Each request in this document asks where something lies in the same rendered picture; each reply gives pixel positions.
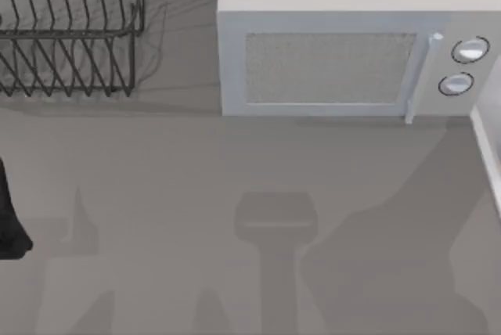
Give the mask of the microwave oven door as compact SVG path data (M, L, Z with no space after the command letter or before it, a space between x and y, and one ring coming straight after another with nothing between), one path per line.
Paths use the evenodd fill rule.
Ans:
M226 116L400 117L441 13L218 13Z

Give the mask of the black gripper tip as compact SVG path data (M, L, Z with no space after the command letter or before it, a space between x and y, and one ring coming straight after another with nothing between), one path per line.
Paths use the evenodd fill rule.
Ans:
M33 246L16 215L5 165L0 157L0 260L20 260Z

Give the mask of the large white microwave knob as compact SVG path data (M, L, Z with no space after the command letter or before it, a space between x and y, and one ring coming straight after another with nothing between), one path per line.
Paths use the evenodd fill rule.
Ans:
M475 63L482 59L490 50L490 43L486 38L475 37L458 41L452 48L452 59L461 64Z

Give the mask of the small white microwave knob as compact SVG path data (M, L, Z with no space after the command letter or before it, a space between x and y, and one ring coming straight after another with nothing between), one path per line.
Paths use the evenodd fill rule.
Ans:
M442 78L438 90L445 96L459 96L468 92L474 85L474 77L462 72Z

